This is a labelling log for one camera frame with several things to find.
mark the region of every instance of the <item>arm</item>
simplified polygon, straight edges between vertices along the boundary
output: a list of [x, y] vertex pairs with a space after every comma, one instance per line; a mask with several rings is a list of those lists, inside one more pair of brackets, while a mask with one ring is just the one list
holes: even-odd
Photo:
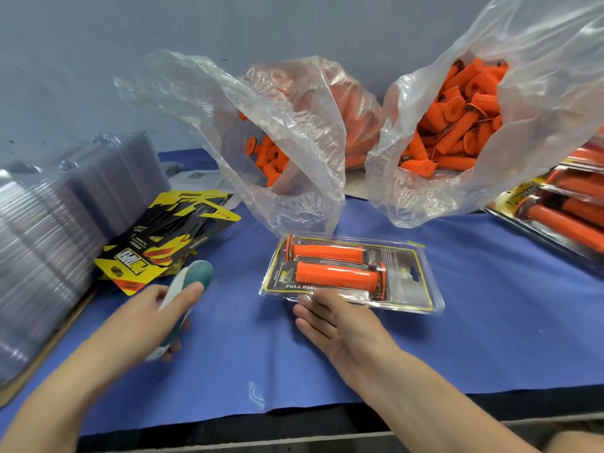
[[[165, 286], [150, 286], [122, 305], [29, 396], [9, 426], [0, 453], [75, 452], [81, 423], [97, 397], [147, 357], [203, 293], [196, 282], [165, 309]], [[173, 344], [177, 351], [179, 343]], [[169, 361], [171, 355], [162, 357]]]
[[296, 326], [412, 453], [535, 453], [431, 367], [402, 351], [371, 310], [334, 291], [298, 298]]

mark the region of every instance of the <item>table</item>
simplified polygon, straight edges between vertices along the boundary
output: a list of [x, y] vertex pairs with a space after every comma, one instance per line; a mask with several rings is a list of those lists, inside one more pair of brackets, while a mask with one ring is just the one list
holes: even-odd
[[[200, 152], [162, 153], [162, 160], [178, 160], [191, 169], [211, 164]], [[214, 264], [217, 277], [193, 312], [198, 326], [183, 336], [178, 359], [126, 375], [93, 407], [84, 434], [360, 402], [297, 334], [291, 304], [256, 295], [277, 240], [245, 208], [239, 212], [242, 221], [200, 251]], [[368, 203], [349, 199], [337, 232], [427, 246], [445, 298], [444, 314], [378, 316], [405, 350], [465, 393], [565, 387], [595, 391], [604, 384], [604, 350], [599, 346], [604, 339], [604, 281], [493, 217], [447, 217], [416, 229], [397, 229]], [[229, 273], [237, 274], [237, 282]], [[44, 376], [125, 301], [116, 291], [108, 288], [93, 301], [25, 391], [0, 412], [1, 431]]]

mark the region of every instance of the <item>left hand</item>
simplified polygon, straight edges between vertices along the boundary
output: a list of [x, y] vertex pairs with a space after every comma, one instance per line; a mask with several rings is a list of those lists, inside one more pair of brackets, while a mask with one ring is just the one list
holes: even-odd
[[[200, 282], [190, 284], [159, 311], [158, 300], [167, 292], [167, 286], [148, 286], [118, 308], [77, 352], [100, 358], [105, 380], [117, 379], [162, 343], [180, 317], [197, 303], [204, 293], [204, 285]], [[175, 340], [162, 360], [170, 361], [171, 353], [179, 349], [180, 342]]]

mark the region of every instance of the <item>hang tab hole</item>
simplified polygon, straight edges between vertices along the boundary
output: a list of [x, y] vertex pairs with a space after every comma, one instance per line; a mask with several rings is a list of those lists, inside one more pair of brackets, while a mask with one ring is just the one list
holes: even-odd
[[21, 162], [19, 160], [15, 160], [14, 162], [12, 162], [6, 169], [12, 174], [34, 174], [40, 173], [42, 171], [40, 167], [26, 164], [25, 162]]
[[419, 270], [417, 269], [417, 267], [411, 267], [409, 269], [409, 273], [411, 274], [413, 281], [419, 282], [420, 276], [419, 276]]
[[59, 168], [61, 171], [73, 170], [74, 168], [77, 168], [77, 164], [71, 160], [61, 160]]

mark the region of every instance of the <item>hand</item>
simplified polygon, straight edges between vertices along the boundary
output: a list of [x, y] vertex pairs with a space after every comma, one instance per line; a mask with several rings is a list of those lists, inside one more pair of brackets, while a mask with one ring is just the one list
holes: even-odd
[[296, 326], [333, 364], [344, 382], [367, 400], [384, 366], [402, 350], [368, 308], [346, 302], [336, 290], [298, 297]]
[[[81, 345], [78, 352], [101, 358], [108, 381], [120, 377], [162, 343], [180, 317], [197, 303], [204, 285], [200, 282], [190, 284], [159, 311], [158, 300], [167, 292], [167, 286], [154, 284], [132, 297]], [[180, 342], [173, 342], [162, 360], [169, 361], [171, 352], [179, 349]]]

